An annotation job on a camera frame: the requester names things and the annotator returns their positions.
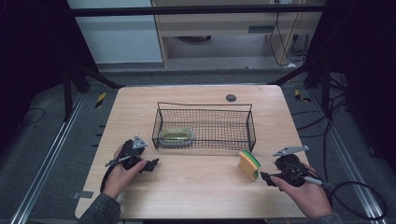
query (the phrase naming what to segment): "floor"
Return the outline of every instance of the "floor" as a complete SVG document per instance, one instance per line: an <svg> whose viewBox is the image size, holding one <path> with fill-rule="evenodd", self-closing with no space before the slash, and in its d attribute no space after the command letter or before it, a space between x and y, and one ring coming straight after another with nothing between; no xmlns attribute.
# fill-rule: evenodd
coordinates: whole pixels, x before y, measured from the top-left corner
<svg viewBox="0 0 396 224"><path fill-rule="evenodd" d="M299 49L304 43L297 41L290 57L301 60ZM276 80L301 65L299 62L278 64L264 36L212 36L208 41L201 37L183 37L172 40L169 64L163 67L142 67L122 73L104 71L103 75L127 86L140 85L210 85L210 84L265 84ZM78 113L71 123L63 123L64 104L62 86L43 91L35 97L32 109L8 147L12 153L1 162L0 223L8 223L15 217L18 208L25 209L31 223L74 223L76 192L82 190L90 169L95 150L100 143L106 120L111 111L117 90L88 78L92 85L89 93L74 91L74 102L81 101ZM282 86L290 113L303 145L311 147L306 152L312 166L322 176L329 175L334 185L358 180L379 189L389 211L396 211L395 174L381 158L373 158L359 126L348 113L347 105L334 111L333 126L323 149L323 136L328 122L322 119L309 128L307 124L322 117L320 111L320 87L305 90L304 74ZM295 90L300 90L312 100L311 103L296 99ZM101 108L95 108L97 98L106 92ZM331 97L341 94L332 91ZM57 138L65 132L65 139ZM323 158L327 166L323 167ZM340 192L347 204L363 214L378 208L373 194L367 189L350 187ZM21 207L24 199L34 205ZM370 203L368 207L360 204ZM366 221L348 212L340 203L334 202L334 210L346 223L396 223L396 215L389 212L386 219ZM269 223L303 223L304 219L280 218Z"/></svg>

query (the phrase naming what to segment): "black wire basket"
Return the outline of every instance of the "black wire basket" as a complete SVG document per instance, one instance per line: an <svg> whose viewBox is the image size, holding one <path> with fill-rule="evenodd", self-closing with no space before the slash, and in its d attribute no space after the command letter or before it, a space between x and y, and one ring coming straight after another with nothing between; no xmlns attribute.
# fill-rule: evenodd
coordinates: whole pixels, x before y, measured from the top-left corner
<svg viewBox="0 0 396 224"><path fill-rule="evenodd" d="M158 103L152 141L155 148L253 150L252 105Z"/></svg>

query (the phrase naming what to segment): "yellow sponge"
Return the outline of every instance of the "yellow sponge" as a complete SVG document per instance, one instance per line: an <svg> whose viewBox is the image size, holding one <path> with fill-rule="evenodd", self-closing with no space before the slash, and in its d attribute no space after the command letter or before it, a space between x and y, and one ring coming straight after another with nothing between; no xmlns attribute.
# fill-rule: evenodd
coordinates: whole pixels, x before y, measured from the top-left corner
<svg viewBox="0 0 396 224"><path fill-rule="evenodd" d="M248 151L239 152L239 158L241 159L239 162L239 168L247 175L251 181L255 181L259 176L259 167L260 163L254 158L253 155Z"/></svg>

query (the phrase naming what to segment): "black cable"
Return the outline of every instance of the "black cable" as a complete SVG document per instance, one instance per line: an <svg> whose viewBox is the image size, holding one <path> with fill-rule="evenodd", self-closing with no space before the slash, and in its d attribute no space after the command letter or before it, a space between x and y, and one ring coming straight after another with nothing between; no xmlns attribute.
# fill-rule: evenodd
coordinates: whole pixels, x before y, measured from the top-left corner
<svg viewBox="0 0 396 224"><path fill-rule="evenodd" d="M337 90L340 91L345 91L347 89L347 85L344 84L343 80L338 80L337 78L330 76L330 80L331 80L331 86L333 86L334 88L336 88Z"/></svg>
<svg viewBox="0 0 396 224"><path fill-rule="evenodd" d="M326 164L326 163L327 163L327 162L326 162L326 139L327 139L326 137L327 137L328 131L330 130L330 128L331 128L331 126L332 126L332 114L334 113L334 111L335 111L335 112L338 112L338 110L341 108L341 106L347 105L347 101L346 101L346 100L343 100L343 101L337 103L336 105L334 105L335 100L338 99L339 97L342 97L342 96L344 96L343 93L340 94L340 95L338 95L338 96L336 96L334 99L332 99L332 103L331 103L331 107L330 107L330 113L329 113L329 116L330 116L330 117L329 117L329 123L328 123L328 125L326 126L325 134L324 134L324 137L323 137L323 169L324 169L324 174L325 174L326 182L329 182L329 177L328 177L328 172L327 172L327 164ZM375 194L375 195L378 197L378 199L380 199L381 203L383 204L383 214L382 214L380 217L367 217L366 215L359 214L358 212L356 212L355 210L353 210L352 208L350 208L349 206L347 206L344 202L342 202L342 201L335 195L335 192L336 192L337 190L339 190L341 187L346 186L346 185L360 185L360 186L364 186L364 187L366 187L367 189L371 190L372 193ZM335 187L335 188L330 192L330 198L332 198L332 197L334 197L334 198L337 200L337 202L339 202L341 205L343 205L349 212L351 212L352 214L354 214L354 215L356 215L356 216L358 216L358 217L361 217L361 218L363 218L363 219L365 219L365 220L379 220L379 219L384 218L385 215L388 213L387 204L386 204L386 202L382 199L381 195L380 195L377 191L375 191L373 188L369 187L369 186L366 185L366 184L360 183L360 182L356 182L356 181L347 181L347 182L344 182L344 183L339 184L337 187Z"/></svg>
<svg viewBox="0 0 396 224"><path fill-rule="evenodd" d="M307 113L320 113L320 112L321 111L318 111L318 110L307 110L307 111L292 113L292 115L307 114Z"/></svg>
<svg viewBox="0 0 396 224"><path fill-rule="evenodd" d="M347 186L347 185L359 185L359 186L363 186L363 187L369 189L377 197L377 199L379 199L381 201L381 203L383 205L383 207L382 207L382 210L383 210L382 215L379 216L379 217L367 217L366 215L362 215L362 214L356 212L355 210L353 210L352 208L350 208L349 206L347 206L337 195L335 195L335 192L337 190L339 190L340 188L342 188L344 186ZM371 221L380 220L380 219L384 218L387 215L387 213L388 213L387 204L386 204L385 200L381 197L381 194L378 193L375 189L373 189L370 186L368 186L366 184L363 184L361 182L356 182L356 181L344 182L344 183L338 185L336 188L334 188L331 191L330 195L332 197L334 197L341 205L343 205L349 212L353 213L357 217L361 217L361 218L366 219L366 220L371 220Z"/></svg>
<svg viewBox="0 0 396 224"><path fill-rule="evenodd" d="M327 134L328 134L330 128L332 127L332 114L337 113L339 111L339 109L343 105L347 105L347 100L342 100L342 101L338 102L337 104L335 103L338 98L343 97L343 96L345 96L344 93L341 93L341 94L337 95L336 97L334 97L332 99L332 103L331 103L330 111L329 111L330 113L328 113L328 115L323 116L322 118L314 121L313 123L303 127L303 128L307 128L307 127L312 126L315 123L318 123L319 120L322 120L322 119L325 119L325 118L328 119L328 123L326 125L326 129L325 129L325 132L323 134L323 170L324 170L324 174L325 174L326 183L329 183L329 177L328 177L328 171L327 171L327 160L326 160L326 158L327 158L327 148L326 148ZM292 115L311 113L311 112L320 112L320 111L304 111L304 112L297 112L297 113L294 113ZM300 167L295 166L293 164L288 164L288 165L292 166L292 167L294 167L294 168L296 168L296 169L298 169L300 171L302 171L303 173L305 173L307 175L307 171L306 170L303 170ZM315 173L315 172L313 172L313 171L311 171L309 169L307 169L307 170L314 174L314 175L309 175L309 176L314 177L315 179L318 179L318 180L322 181L317 173ZM340 198L337 195L335 195L335 192L337 190L339 190L340 188L342 188L344 186L347 186L347 185L360 185L360 186L364 186L367 189L369 189L381 201L381 203L383 205L383 207L382 207L382 210L383 210L382 211L382 215L380 217L368 217L366 215L362 215L362 214L356 212L355 210L353 210L352 208L347 206L342 200L340 200ZM331 206L332 206L332 198L335 198L337 200L337 202L339 202L341 205L343 205L345 207L345 209L347 209L349 212L351 212L352 214L356 215L357 217L363 218L365 220L372 220L372 221L373 220L380 220L380 219L384 218L387 215L387 213L388 213L388 207L387 207L387 204L386 204L385 200L381 197L381 195L377 191L375 191L373 188L369 187L366 184L363 184L363 183L360 183L360 182L356 182L356 181L347 181L347 182L339 184L333 190L329 190L329 185L326 188L324 188L324 190L325 190L325 192L327 194L327 197L329 199L329 203L331 204Z"/></svg>
<svg viewBox="0 0 396 224"><path fill-rule="evenodd" d="M270 35L270 39L269 39L269 41L270 41L270 46L271 46L271 50L272 50L273 54L276 55L276 54L275 54L275 51L274 51L274 48L273 48L273 46L272 46L272 37L273 37L274 31L276 30L276 28L277 28L277 32L278 32L278 34L279 34L279 39L280 39L280 42L281 42L281 44L282 44L283 53L285 54L285 56L290 60L291 63L297 63L297 62L299 62L300 60L293 60L293 59L291 59L291 58L288 56L288 53L286 52L286 47L285 47L285 44L284 44L284 42L283 42L282 35L281 35L281 33L280 33L280 30L279 30L279 12L276 13L276 21L275 21L275 24L274 24L274 29L273 29L273 31L272 31L272 33L271 33L271 35ZM280 66L285 66L285 65L287 65L287 64L279 63L279 62L277 61L277 59L276 59L276 63L277 63L278 65L280 65Z"/></svg>
<svg viewBox="0 0 396 224"><path fill-rule="evenodd" d="M303 63L305 63L306 55L308 54L308 45L309 45L309 35L305 35L305 42L304 42L304 51L303 51Z"/></svg>
<svg viewBox="0 0 396 224"><path fill-rule="evenodd" d="M327 118L327 116L325 115L325 116L321 117L321 118L318 119L318 120L315 120L314 122L312 122L312 123L310 123L310 124L307 124L307 125L305 125L305 126L303 126L303 127L297 128L297 131L300 131L300 130L302 130L302 129L306 129L306 128L312 127L312 126L314 126L315 124L319 123L321 120L326 119L326 118Z"/></svg>
<svg viewBox="0 0 396 224"><path fill-rule="evenodd" d="M296 51L303 52L304 50L303 49L299 49L299 50L294 49L294 45L296 44L297 39L298 39L298 35L293 35L293 44L291 45L291 52L293 53L294 56L299 57L299 56L303 56L304 54L297 54Z"/></svg>
<svg viewBox="0 0 396 224"><path fill-rule="evenodd" d="M324 135L324 133L317 134L317 135L299 135L299 137L301 137L301 138L311 138L311 137L321 137L323 135Z"/></svg>
<svg viewBox="0 0 396 224"><path fill-rule="evenodd" d="M352 14L353 10L355 9L356 5L358 4L359 0L356 0L354 5L350 8L350 10L348 11L348 13L345 15L345 17L336 25L336 27L332 30L332 32L327 35L327 38L325 38L321 44L315 49L315 51L313 51L309 56L307 56L304 59L304 63L306 61L309 60L315 60L317 57L321 57L321 55L319 55L319 53L325 49L325 47L328 47L329 43L332 41L332 37L334 36L334 34L341 28L341 26L346 22L346 20L349 18L349 16ZM297 75L301 74L302 72L304 72L306 70L306 68L297 68L296 71L293 71L281 78L279 78L276 81L271 82L270 84L276 84L276 85L281 85L283 84L285 81L296 77Z"/></svg>
<svg viewBox="0 0 396 224"><path fill-rule="evenodd" d="M116 165L110 165L110 166L107 168L107 171L106 171L105 175L103 176L102 183L101 183L101 185L100 185L100 192L101 192L101 193L102 193L103 190L105 189L108 176L111 174L111 172L113 171L114 167L116 167Z"/></svg>
<svg viewBox="0 0 396 224"><path fill-rule="evenodd" d="M35 123L39 122L40 120L42 120L42 119L44 118L44 116L46 115L46 111L45 111L43 108L35 107L35 108L30 108L30 109L29 109L29 111L31 111L31 110L41 110L41 112L42 112L41 117L38 118L37 120L32 121L32 122L29 122L29 123L22 123L22 124L21 124L22 126L27 126L27 125L35 124Z"/></svg>

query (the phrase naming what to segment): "gray carpet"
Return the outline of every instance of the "gray carpet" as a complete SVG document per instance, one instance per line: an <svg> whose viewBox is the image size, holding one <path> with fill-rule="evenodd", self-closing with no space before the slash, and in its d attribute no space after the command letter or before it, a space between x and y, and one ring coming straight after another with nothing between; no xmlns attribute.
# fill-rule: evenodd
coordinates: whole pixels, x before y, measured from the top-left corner
<svg viewBox="0 0 396 224"><path fill-rule="evenodd" d="M117 74L112 76L114 81L128 86L134 85L183 85L183 84L224 84L224 83L265 83L272 81L282 74L265 75L262 70L233 70L207 72L169 72L169 73L144 73L144 74ZM49 178L42 189L30 218L56 218L63 220L75 220L74 211L77 200L72 199L74 192L81 191L88 175L96 146L99 144L102 125L106 125L109 112L116 97L117 91L111 90L102 84L90 80L92 88L84 95L82 108L77 119L62 147L58 159L52 168ZM294 97L294 89L301 87L298 80L283 87L290 113L297 128L303 127L320 118L318 108L314 103L297 100ZM101 108L95 108L97 98L101 92L106 92L106 99ZM32 108L41 108L45 111L42 119L42 110L33 109L28 112L19 132L15 134L13 141L8 146L10 153L8 158L1 162L0 194L1 207L0 219L9 219L14 214L18 205L32 183L41 162L45 159L51 142L59 131L64 115L63 87L57 86L37 95L32 102ZM367 184L377 189L387 201L389 214L388 223L396 223L395 211L396 197L393 189L396 188L395 174L389 169L387 163L380 158L373 158L368 151L367 143L361 135L358 125L345 107L341 107L333 116L333 127L343 137L343 141L351 154L353 161L361 170ZM324 178L323 169L323 136L309 137L322 134L325 124L318 124L299 131L304 145L311 149L306 152L309 162L314 166L319 175ZM336 151L333 142L328 138L327 142L327 172L330 181L337 185L348 180L348 176ZM354 209L364 214L353 188L345 188L339 192L340 198L345 200ZM334 202L334 210L338 212L344 221L348 223L371 223L363 221L344 209L339 203ZM269 220L269 223L284 223L285 219ZM296 219L291 223L301 223Z"/></svg>

